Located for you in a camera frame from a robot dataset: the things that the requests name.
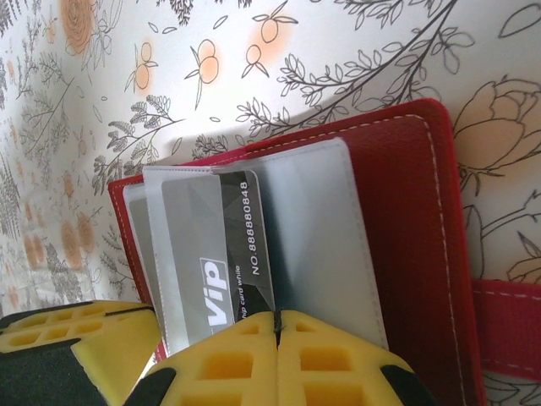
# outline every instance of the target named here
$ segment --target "rose drawing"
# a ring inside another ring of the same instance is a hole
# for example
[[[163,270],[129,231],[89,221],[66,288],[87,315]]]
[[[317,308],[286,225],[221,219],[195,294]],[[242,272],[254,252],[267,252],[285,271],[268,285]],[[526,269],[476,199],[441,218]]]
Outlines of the rose drawing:
[[[62,25],[66,33],[66,50],[81,54],[92,35],[94,14],[91,0],[61,0]]]
[[[541,85],[504,78],[481,86],[455,123],[461,186],[541,152]]]

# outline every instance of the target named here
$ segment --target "orange fruit illustration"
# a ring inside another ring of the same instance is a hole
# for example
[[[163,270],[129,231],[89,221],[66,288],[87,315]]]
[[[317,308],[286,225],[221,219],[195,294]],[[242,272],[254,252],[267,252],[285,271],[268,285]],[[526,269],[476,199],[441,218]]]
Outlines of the orange fruit illustration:
[[[149,81],[150,81],[149,69],[144,64],[139,65],[137,67],[137,70],[135,71],[135,84],[140,89],[145,89],[146,86],[149,85]]]
[[[150,58],[152,58],[152,47],[148,42],[145,42],[141,47],[141,59],[143,62],[149,62]]]
[[[218,76],[219,63],[216,57],[207,57],[199,66],[199,76],[203,83],[209,84]]]
[[[208,57],[214,57],[216,55],[216,48],[211,40],[204,40],[199,44],[197,50],[197,56],[200,61],[204,61]]]
[[[273,19],[268,19],[261,26],[261,38],[267,44],[273,42],[278,36],[278,23]]]
[[[257,45],[252,45],[250,48],[248,48],[248,51],[246,51],[246,62],[253,65],[254,63],[259,62],[260,59],[261,50]]]

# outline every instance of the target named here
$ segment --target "white stitching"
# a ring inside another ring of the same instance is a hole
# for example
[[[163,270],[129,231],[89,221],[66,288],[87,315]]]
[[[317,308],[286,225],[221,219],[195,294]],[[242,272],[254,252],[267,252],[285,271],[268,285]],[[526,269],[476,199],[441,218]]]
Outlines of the white stitching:
[[[434,165],[434,181],[436,183],[436,194],[438,196],[438,206],[440,208],[440,223],[441,223],[441,235],[443,242],[443,251],[445,257],[445,273],[447,275],[447,294],[449,295],[449,310],[451,312],[451,324],[453,330],[453,338],[455,339],[455,351],[456,351],[456,362],[458,363],[458,375],[460,376],[461,390],[462,390],[462,401],[466,403],[466,393],[464,391],[463,376],[462,376],[462,362],[460,360],[460,349],[458,347],[458,338],[456,334],[456,323],[455,323],[455,311],[453,309],[453,299],[451,295],[451,269],[449,267],[449,256],[447,253],[447,237],[445,232],[445,224],[443,218],[443,206],[441,204],[441,194],[440,194],[440,177],[438,175],[438,162],[436,161],[436,152],[434,149],[434,140],[432,140],[432,134],[430,133],[430,128],[428,123],[424,120],[424,127],[427,130],[427,136],[430,143],[430,151],[432,152],[432,164]]]
[[[506,292],[490,292],[489,290],[474,290],[475,294],[498,294],[505,297],[513,297],[518,299],[530,299],[530,300],[541,300],[539,296],[530,296],[528,294],[508,294]]]
[[[120,208],[118,206],[118,202],[117,202],[117,189],[120,189],[120,188],[125,188],[126,186],[130,185],[130,184],[140,184],[140,182],[136,182],[135,180],[132,180],[130,182],[127,182],[127,183],[122,183],[122,184],[119,184],[119,185],[115,185],[113,186],[111,189],[113,192],[112,194],[112,204],[115,206],[115,209],[117,211],[118,214],[120,214]],[[124,220],[122,219],[122,216],[118,216],[118,220],[120,221],[120,233],[122,234],[122,236],[124,237],[124,239],[126,241],[128,241],[128,236],[126,235],[126,226],[124,224]],[[132,264],[134,264],[134,256],[133,256],[133,253],[132,253],[132,250],[130,249],[130,244],[127,244],[127,247],[126,247],[126,250],[128,251],[128,261],[130,261]],[[135,278],[135,281],[140,285],[142,286],[143,284],[141,283],[140,279],[139,279],[139,276],[138,276],[138,272],[135,272],[134,274],[134,278]]]
[[[450,311],[451,311],[452,332],[453,332],[453,338],[455,340],[456,362],[457,362],[457,366],[458,366],[458,375],[459,375],[459,378],[460,378],[460,385],[461,385],[461,390],[462,390],[462,401],[464,402],[464,404],[467,404],[466,403],[466,393],[465,393],[465,390],[464,390],[463,376],[462,376],[462,362],[461,362],[461,359],[460,359],[460,349],[459,349],[459,346],[458,346],[458,338],[457,338],[457,334],[456,334],[456,322],[455,322],[455,316],[454,316],[454,310],[453,310],[453,302],[452,302],[452,296],[451,296],[451,270],[450,270],[450,267],[449,267],[449,258],[448,258],[448,254],[447,254],[447,243],[446,243],[446,231],[445,231],[445,225],[444,225],[444,221],[443,221],[443,206],[441,204],[441,196],[440,196],[440,179],[439,179],[439,176],[438,176],[438,166],[437,166],[435,150],[434,150],[434,141],[432,140],[432,134],[430,132],[430,127],[429,127],[428,123],[424,120],[424,118],[422,118],[422,117],[420,117],[420,116],[418,116],[416,114],[405,114],[403,116],[395,116],[395,117],[392,117],[392,118],[385,118],[383,120],[377,120],[377,121],[374,121],[372,123],[363,123],[363,124],[360,124],[360,125],[354,125],[354,126],[349,127],[347,129],[339,129],[338,131],[331,131],[329,133],[321,133],[321,134],[317,134],[317,135],[311,135],[311,136],[309,136],[307,138],[302,138],[302,139],[299,139],[299,140],[292,140],[292,141],[284,142],[284,143],[281,143],[281,144],[271,145],[269,147],[260,148],[258,150],[254,150],[254,151],[248,151],[248,152],[245,152],[245,153],[243,153],[241,155],[238,155],[238,156],[233,156],[231,158],[227,158],[227,159],[224,159],[224,160],[219,161],[219,162],[214,162],[213,165],[221,165],[221,164],[231,163],[231,162],[237,161],[238,159],[244,159],[247,156],[253,155],[253,154],[258,153],[258,152],[269,151],[269,150],[272,150],[272,149],[279,148],[281,146],[297,144],[297,143],[304,142],[304,141],[307,141],[307,140],[317,139],[317,138],[320,138],[320,137],[323,137],[323,136],[326,136],[326,135],[340,134],[340,133],[343,133],[343,132],[351,131],[353,129],[359,129],[359,128],[362,128],[362,127],[368,127],[368,126],[371,126],[371,125],[374,125],[374,124],[377,124],[377,123],[385,123],[385,122],[389,122],[389,121],[396,120],[396,119],[401,119],[401,118],[417,118],[417,119],[419,119],[419,120],[421,120],[423,122],[424,127],[427,129],[427,136],[428,136],[429,144],[430,144],[430,152],[432,153],[432,163],[433,163],[433,166],[434,166],[435,189],[436,189],[438,206],[440,208],[441,232],[442,232],[442,235],[443,235],[443,248],[444,248],[444,257],[445,257],[445,271],[446,271],[446,276],[447,276],[447,289],[448,289],[448,295],[449,295],[449,308],[450,308]]]
[[[520,366],[520,365],[516,365],[516,364],[507,364],[505,362],[496,361],[495,359],[482,359],[482,362],[492,362],[494,364],[505,365],[505,366],[509,366],[510,368],[514,368],[514,369],[518,369],[518,370],[530,370],[532,372],[536,371],[535,368],[532,368],[530,366]]]

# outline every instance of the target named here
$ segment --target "card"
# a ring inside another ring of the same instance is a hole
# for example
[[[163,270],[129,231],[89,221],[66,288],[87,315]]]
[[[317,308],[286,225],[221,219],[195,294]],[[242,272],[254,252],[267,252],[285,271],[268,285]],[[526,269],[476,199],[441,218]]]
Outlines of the card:
[[[274,310],[255,175],[170,180],[161,190],[189,343]]]
[[[238,321],[275,308],[265,222],[254,172],[223,174],[220,182],[227,266],[230,278],[234,276],[237,283],[236,289],[232,288],[232,303]]]

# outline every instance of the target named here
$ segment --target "black foam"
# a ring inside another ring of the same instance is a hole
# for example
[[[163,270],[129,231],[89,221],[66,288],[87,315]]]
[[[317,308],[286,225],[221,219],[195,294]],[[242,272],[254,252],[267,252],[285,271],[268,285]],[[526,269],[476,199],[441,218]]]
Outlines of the black foam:
[[[12,315],[6,315],[2,319],[0,319],[0,328],[6,328],[11,323],[15,323],[16,321],[23,320],[26,317],[30,317],[31,315],[37,315],[38,313],[47,313],[48,311],[69,309],[71,307],[86,306],[86,305],[91,305],[92,303],[94,302],[92,301],[79,302],[79,303],[72,303],[72,304],[64,304],[62,306],[49,307],[46,309],[28,310],[28,311],[21,311],[20,313],[13,313]]]
[[[404,406],[438,405],[417,375],[409,370],[404,370],[398,365],[384,365],[381,372]]]
[[[79,341],[80,338],[73,338],[0,353],[0,404],[107,405],[71,350]]]
[[[163,368],[145,376],[129,395],[124,406],[160,406],[177,372]]]

